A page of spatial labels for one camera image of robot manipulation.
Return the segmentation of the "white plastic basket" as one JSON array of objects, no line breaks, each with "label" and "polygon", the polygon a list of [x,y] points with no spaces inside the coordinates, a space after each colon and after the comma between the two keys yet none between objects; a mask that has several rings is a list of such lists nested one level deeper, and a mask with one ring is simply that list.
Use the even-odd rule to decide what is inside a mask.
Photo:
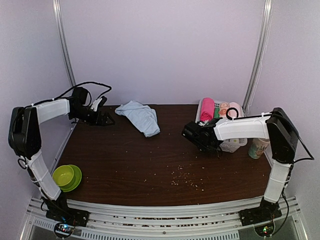
[{"label": "white plastic basket", "polygon": [[[198,103],[195,122],[200,120],[202,100],[203,100],[203,98]],[[214,100],[214,107],[219,108],[220,103],[222,103],[222,102],[225,102],[225,101]],[[233,138],[233,139],[228,139],[228,140],[224,141],[220,146],[222,148],[222,151],[227,152],[227,153],[234,153],[240,147],[244,147],[247,144],[247,142],[248,141],[246,138]]]}]

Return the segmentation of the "magenta pink towel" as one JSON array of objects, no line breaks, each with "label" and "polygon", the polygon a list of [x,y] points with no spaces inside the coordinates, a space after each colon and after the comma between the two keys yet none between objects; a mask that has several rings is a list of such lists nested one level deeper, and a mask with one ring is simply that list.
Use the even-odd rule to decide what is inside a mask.
[{"label": "magenta pink towel", "polygon": [[210,121],[214,117],[215,102],[212,98],[205,97],[201,102],[200,118],[202,122]]}]

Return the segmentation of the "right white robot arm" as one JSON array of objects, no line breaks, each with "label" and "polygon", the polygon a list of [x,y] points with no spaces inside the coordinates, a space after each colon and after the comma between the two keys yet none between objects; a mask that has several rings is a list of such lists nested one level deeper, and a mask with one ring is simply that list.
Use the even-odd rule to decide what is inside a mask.
[{"label": "right white robot arm", "polygon": [[286,112],[275,107],[271,112],[237,118],[214,118],[205,125],[188,123],[186,137],[201,151],[215,150],[229,139],[264,139],[269,141],[273,164],[264,192],[266,201],[256,210],[259,220],[268,220],[275,212],[275,203],[288,182],[294,164],[298,131]]}]

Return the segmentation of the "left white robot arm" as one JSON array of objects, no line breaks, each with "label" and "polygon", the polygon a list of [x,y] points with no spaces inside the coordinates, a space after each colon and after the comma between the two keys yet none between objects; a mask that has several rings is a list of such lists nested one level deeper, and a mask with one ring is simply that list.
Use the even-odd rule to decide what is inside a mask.
[{"label": "left white robot arm", "polygon": [[81,120],[92,126],[110,126],[115,122],[106,111],[101,111],[107,98],[102,96],[92,105],[84,106],[79,97],[51,99],[26,107],[15,107],[11,112],[8,143],[15,154],[25,160],[26,169],[31,172],[33,181],[42,195],[56,201],[60,195],[60,187],[44,162],[42,155],[42,139],[40,125],[57,117],[66,116]]}]

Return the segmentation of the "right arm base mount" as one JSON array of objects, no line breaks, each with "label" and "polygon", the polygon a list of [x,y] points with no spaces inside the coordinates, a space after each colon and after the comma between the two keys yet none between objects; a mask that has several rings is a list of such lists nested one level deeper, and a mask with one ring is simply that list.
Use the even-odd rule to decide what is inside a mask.
[{"label": "right arm base mount", "polygon": [[258,207],[240,210],[238,214],[242,226],[249,226],[279,218],[282,216],[282,211],[278,203],[261,202]]}]

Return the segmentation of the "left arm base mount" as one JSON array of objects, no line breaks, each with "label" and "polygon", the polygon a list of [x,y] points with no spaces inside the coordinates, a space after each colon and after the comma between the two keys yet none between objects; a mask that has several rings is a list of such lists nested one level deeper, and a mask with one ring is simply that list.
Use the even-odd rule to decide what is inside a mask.
[{"label": "left arm base mount", "polygon": [[90,213],[86,210],[75,208],[67,208],[67,210],[59,209],[55,206],[48,206],[45,215],[48,219],[65,223],[71,226],[86,227]]}]

